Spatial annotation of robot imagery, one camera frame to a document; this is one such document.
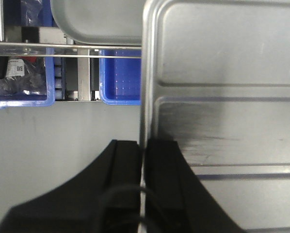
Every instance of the barcode label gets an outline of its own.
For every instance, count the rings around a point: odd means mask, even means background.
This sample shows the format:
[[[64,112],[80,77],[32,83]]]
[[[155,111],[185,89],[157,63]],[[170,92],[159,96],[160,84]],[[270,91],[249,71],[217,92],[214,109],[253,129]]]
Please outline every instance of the barcode label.
[[[10,59],[7,65],[6,77],[24,76],[24,61],[22,59]]]

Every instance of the wire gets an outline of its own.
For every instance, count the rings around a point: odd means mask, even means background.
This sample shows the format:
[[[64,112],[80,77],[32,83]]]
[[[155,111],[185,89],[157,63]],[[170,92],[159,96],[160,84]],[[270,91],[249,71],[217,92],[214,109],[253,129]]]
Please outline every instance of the wire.
[[[132,185],[132,184],[126,184],[121,186],[116,186],[108,189],[100,200],[100,207],[99,211],[97,213],[97,218],[95,220],[95,224],[92,226],[92,232],[93,233],[102,233],[103,231],[103,225],[104,225],[104,218],[106,215],[107,205],[110,203],[110,201],[113,199],[113,197],[118,193],[124,193],[124,192],[143,192],[146,194],[146,198],[151,201],[153,207],[158,211],[158,213],[161,215],[163,221],[166,223],[169,229],[173,229],[171,222],[169,221],[168,217],[163,212],[161,206],[159,205],[159,201],[156,197],[156,195],[149,189],[145,187],[141,187],[138,185]]]

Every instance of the blue plastic bin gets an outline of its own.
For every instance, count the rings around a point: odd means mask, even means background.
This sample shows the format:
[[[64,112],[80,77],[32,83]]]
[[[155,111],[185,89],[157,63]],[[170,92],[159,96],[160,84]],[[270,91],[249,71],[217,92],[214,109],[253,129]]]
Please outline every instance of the blue plastic bin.
[[[101,50],[100,55],[141,56],[139,50]],[[140,105],[141,59],[100,58],[100,97],[106,104]]]
[[[52,26],[52,14],[49,0],[43,1],[43,24]],[[53,54],[53,49],[47,49],[48,54]],[[54,88],[54,63],[53,57],[45,58],[45,72],[47,95],[13,95],[0,96],[0,109],[6,107],[45,107],[50,106],[55,101]]]

